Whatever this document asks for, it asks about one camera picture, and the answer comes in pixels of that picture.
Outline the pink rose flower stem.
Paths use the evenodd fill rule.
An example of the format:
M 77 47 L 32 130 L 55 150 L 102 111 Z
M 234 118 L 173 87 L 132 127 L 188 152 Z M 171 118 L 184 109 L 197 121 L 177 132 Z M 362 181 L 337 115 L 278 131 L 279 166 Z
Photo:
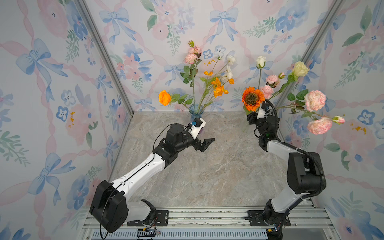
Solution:
M 196 103 L 196 93 L 195 93 L 195 77 L 198 73 L 198 64 L 202 61 L 201 48 L 195 44 L 193 40 L 188 41 L 188 46 L 190 47 L 188 54 L 184 59 L 184 72 L 181 73 L 183 78 L 183 83 L 189 85 L 193 90 L 193 97 L 191 99 L 185 100 L 183 104 L 185 106 Z

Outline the large orange ranunculus stem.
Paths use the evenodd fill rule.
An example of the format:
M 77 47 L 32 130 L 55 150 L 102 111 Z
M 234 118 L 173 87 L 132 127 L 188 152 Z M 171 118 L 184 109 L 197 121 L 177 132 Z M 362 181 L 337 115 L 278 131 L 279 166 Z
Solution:
M 185 94 L 170 94 L 167 91 L 161 91 L 158 95 L 159 103 L 163 106 L 169 106 L 170 104 L 182 105 L 185 108 L 189 108 L 192 104 L 196 103 L 195 98 Z

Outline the white rosebud stem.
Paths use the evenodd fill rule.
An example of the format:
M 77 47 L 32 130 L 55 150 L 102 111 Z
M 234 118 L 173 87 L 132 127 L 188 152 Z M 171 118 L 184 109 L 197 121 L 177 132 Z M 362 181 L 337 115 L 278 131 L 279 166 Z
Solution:
M 261 84 L 261 79 L 262 79 L 262 71 L 266 65 L 266 57 L 259 56 L 256 62 L 257 62 L 257 68 L 259 69 L 259 81 L 258 81 L 258 89 L 259 89 Z

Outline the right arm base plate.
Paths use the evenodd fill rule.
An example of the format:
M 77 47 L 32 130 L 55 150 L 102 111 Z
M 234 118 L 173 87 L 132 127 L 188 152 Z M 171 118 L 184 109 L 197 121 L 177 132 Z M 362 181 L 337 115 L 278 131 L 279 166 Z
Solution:
M 277 228 L 291 226 L 289 217 L 283 219 L 283 214 L 280 213 L 272 212 L 266 214 L 265 211 L 261 210 L 248 210 L 247 214 L 244 219 L 249 221 L 252 227 Z

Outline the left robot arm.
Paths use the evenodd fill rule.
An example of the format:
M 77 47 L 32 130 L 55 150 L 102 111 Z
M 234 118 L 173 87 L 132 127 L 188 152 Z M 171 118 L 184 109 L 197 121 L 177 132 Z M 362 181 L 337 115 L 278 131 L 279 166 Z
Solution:
M 206 121 L 196 118 L 187 126 L 166 126 L 166 137 L 155 140 L 151 154 L 137 167 L 112 181 L 102 181 L 96 189 L 89 213 L 99 222 L 100 230 L 108 234 L 118 230 L 125 222 L 142 226 L 156 223 L 156 208 L 147 200 L 131 202 L 131 196 L 151 177 L 167 168 L 178 154 L 193 147 L 205 152 L 214 139 L 198 139 Z

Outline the dark orange flower stem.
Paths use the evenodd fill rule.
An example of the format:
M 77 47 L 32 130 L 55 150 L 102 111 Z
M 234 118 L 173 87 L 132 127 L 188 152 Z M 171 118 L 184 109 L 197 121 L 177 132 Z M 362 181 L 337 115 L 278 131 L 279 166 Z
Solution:
M 265 95 L 259 89 L 254 87 L 247 88 L 242 95 L 243 109 L 247 115 L 259 109 L 265 101 Z

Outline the blue purple glass vase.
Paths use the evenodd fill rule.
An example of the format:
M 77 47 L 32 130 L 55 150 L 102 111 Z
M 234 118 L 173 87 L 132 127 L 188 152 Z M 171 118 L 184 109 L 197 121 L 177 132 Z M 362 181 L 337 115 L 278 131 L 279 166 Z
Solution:
M 204 111 L 205 107 L 203 105 L 191 104 L 189 107 L 189 112 L 191 114 L 190 123 L 192 123 L 196 118 L 201 118 Z

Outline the orange poppy flower stem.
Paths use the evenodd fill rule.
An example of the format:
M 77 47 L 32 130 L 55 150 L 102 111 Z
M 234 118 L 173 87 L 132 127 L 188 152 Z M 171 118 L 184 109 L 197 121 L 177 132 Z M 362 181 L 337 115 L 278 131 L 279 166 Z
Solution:
M 216 98 L 229 93 L 226 88 L 229 79 L 223 77 L 222 73 L 214 74 L 213 71 L 205 71 L 201 80 L 204 83 L 204 91 L 199 102 L 200 109 L 206 108 L 213 104 Z

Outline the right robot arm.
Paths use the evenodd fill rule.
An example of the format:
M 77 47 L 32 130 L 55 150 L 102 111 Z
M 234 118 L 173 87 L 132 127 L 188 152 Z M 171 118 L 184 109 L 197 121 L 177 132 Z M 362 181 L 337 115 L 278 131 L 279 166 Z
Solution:
M 291 210 L 325 189 L 325 173 L 317 153 L 308 153 L 278 139 L 279 119 L 276 116 L 261 117 L 252 113 L 247 116 L 247 121 L 256 126 L 259 146 L 264 151 L 288 161 L 287 186 L 268 200 L 263 213 L 247 217 L 251 223 L 265 224 L 278 231 L 286 225 Z

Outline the white flower stem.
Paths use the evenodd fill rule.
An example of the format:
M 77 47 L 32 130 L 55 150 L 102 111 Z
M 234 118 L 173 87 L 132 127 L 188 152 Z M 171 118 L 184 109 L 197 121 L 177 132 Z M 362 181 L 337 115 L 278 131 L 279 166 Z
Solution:
M 228 94 L 229 91 L 225 88 L 226 84 L 233 85 L 235 83 L 232 65 L 236 63 L 236 58 L 232 55 L 227 55 L 227 63 L 217 72 L 211 81 L 214 98 L 220 97 L 223 94 Z

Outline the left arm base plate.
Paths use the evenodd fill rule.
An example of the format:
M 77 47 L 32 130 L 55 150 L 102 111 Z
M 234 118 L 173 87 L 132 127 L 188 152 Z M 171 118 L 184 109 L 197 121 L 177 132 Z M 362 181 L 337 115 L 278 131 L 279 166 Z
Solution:
M 151 211 L 146 219 L 143 221 L 127 222 L 129 227 L 166 227 L 169 221 L 168 210 L 155 210 Z

